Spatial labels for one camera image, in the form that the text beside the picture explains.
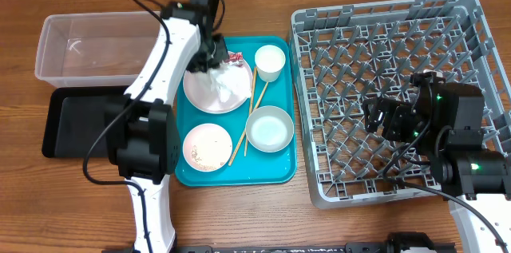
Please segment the small pink bowl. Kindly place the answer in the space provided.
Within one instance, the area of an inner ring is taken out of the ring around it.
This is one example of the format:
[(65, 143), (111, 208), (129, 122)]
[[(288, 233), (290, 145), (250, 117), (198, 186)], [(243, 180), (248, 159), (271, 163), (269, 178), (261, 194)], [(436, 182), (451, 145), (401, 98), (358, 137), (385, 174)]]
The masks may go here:
[(221, 169), (231, 158), (233, 146), (229, 133), (221, 126), (197, 125), (184, 138), (183, 156), (189, 166), (199, 172)]

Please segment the teal serving tray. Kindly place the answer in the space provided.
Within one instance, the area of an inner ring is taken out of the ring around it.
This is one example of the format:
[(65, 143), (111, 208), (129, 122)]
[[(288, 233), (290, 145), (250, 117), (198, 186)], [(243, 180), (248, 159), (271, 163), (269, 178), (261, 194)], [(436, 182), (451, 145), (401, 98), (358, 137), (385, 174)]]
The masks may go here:
[[(225, 42), (228, 50), (234, 53), (241, 52), (251, 68), (256, 65), (256, 50), (264, 45), (275, 45), (286, 56), (289, 55), (287, 43), (275, 36), (228, 37)], [(261, 101), (262, 106), (276, 106), (286, 111), (290, 117), (295, 116), (289, 59), (286, 60), (283, 72), (268, 87), (265, 87), (261, 80), (256, 82), (256, 96), (259, 96), (261, 92), (265, 92)], [(232, 145), (236, 146), (248, 118), (248, 101), (229, 113), (205, 113), (189, 102), (182, 86), (176, 94), (176, 105), (176, 123), (180, 138), (185, 138), (197, 125), (213, 123), (226, 129), (232, 138)], [(214, 172), (199, 172), (188, 165), (181, 156), (176, 166), (175, 176), (182, 184), (189, 187), (280, 184), (294, 176), (297, 166), (297, 146), (296, 140), (293, 139), (286, 148), (273, 153), (261, 152), (251, 145), (242, 145), (232, 165), (226, 164)]]

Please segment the clear plastic bin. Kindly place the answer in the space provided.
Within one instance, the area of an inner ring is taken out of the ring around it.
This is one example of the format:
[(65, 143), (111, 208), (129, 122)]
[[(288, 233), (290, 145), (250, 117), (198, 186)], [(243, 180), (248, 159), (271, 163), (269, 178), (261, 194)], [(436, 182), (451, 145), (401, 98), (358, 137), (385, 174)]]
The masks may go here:
[(159, 29), (142, 11), (50, 15), (42, 26), (34, 75), (56, 88), (131, 85)]

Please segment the white napkin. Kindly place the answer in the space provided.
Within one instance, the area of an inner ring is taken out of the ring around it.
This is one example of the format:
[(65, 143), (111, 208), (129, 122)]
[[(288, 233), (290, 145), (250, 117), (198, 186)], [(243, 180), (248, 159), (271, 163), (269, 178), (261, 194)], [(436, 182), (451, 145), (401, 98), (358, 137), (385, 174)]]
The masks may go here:
[(221, 63), (216, 69), (207, 72), (211, 89), (215, 91), (222, 103), (232, 97), (248, 98), (251, 96), (251, 75), (242, 63)]

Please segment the large white plate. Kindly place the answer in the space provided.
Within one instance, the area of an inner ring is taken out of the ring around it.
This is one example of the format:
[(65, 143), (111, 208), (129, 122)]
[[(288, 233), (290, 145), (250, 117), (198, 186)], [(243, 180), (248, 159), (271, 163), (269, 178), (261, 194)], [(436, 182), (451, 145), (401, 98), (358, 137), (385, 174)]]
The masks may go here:
[[(250, 65), (245, 61), (241, 62), (244, 68), (251, 75), (250, 81), (252, 82), (252, 70)], [(190, 73), (184, 74), (183, 87), (185, 96), (188, 101), (192, 103), (197, 109), (212, 114), (228, 113), (234, 109), (239, 108), (247, 99), (232, 97), (226, 103), (222, 103), (218, 94), (211, 89), (211, 82), (207, 73)]]

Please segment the red snack wrapper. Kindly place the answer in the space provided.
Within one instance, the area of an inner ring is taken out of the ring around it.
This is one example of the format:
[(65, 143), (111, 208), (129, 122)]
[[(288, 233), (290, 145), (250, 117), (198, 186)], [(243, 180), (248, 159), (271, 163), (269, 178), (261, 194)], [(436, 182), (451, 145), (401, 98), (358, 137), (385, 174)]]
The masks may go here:
[(228, 52), (228, 63), (239, 64), (244, 61), (243, 54), (241, 52)]

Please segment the grey bowl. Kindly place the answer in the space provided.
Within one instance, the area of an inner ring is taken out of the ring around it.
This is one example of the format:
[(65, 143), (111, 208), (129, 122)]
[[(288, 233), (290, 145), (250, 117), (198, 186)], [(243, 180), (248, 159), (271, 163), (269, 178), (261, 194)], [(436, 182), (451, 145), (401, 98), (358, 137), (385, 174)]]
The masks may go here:
[(295, 135), (291, 116), (272, 105), (256, 109), (248, 118), (245, 129), (248, 142), (257, 150), (267, 153), (284, 149)]

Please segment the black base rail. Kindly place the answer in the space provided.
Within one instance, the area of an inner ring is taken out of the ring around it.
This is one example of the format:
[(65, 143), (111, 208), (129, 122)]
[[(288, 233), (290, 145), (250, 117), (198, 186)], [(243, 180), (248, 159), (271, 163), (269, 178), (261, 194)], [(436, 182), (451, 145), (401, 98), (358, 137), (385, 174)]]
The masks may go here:
[(454, 243), (434, 243), (423, 232), (392, 232), (380, 242), (349, 242), (335, 246), (298, 247), (174, 247), (174, 253), (456, 253)]

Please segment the black tray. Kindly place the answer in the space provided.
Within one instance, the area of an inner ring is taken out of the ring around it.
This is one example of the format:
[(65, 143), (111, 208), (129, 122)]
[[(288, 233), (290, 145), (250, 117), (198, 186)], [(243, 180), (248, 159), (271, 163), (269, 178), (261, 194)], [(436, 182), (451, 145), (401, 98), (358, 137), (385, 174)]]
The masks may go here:
[(157, 166), (168, 155), (163, 109), (163, 101), (143, 101), (125, 86), (58, 88), (50, 98), (42, 154)]

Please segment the grey dishwasher rack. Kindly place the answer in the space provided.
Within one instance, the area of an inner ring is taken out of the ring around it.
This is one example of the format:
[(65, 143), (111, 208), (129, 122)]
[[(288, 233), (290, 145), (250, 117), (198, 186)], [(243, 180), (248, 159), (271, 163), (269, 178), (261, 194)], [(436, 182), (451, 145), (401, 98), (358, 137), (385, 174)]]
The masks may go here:
[(311, 202), (348, 208), (428, 196), (438, 184), (409, 151), (381, 177), (398, 146), (364, 129), (371, 97), (411, 101), (410, 75), (437, 70), (481, 88), (483, 145), (510, 154), (510, 83), (479, 0), (390, 0), (297, 10), (291, 16), (291, 69), (302, 122)]

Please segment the white cup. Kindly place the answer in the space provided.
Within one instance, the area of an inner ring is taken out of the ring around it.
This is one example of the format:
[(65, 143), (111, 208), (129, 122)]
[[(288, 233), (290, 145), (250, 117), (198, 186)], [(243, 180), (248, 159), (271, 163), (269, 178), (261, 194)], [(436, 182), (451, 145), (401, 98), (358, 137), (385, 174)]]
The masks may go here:
[(255, 52), (255, 65), (259, 77), (265, 82), (275, 81), (285, 62), (285, 53), (276, 45), (264, 45)]

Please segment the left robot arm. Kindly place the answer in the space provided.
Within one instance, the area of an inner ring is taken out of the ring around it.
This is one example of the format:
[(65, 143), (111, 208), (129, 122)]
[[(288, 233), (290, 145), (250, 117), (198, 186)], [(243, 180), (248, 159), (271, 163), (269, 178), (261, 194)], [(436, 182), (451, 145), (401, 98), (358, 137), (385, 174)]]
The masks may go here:
[(180, 155), (172, 112), (185, 73), (206, 73), (228, 59), (218, 28), (224, 0), (169, 2), (154, 14), (160, 29), (135, 81), (105, 109), (99, 138), (119, 185), (130, 190), (137, 229), (134, 252), (170, 252), (176, 232), (169, 209), (169, 181)]

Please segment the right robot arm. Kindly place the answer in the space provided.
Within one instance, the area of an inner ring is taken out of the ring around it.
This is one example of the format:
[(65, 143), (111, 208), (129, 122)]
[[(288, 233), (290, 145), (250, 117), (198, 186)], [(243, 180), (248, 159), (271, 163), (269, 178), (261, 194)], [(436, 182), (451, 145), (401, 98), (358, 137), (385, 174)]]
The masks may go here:
[(427, 157), (447, 200), (466, 252), (510, 250), (510, 162), (483, 146), (485, 99), (475, 85), (446, 81), (441, 73), (413, 73), (412, 102), (373, 97), (362, 103), (367, 132), (382, 133)]

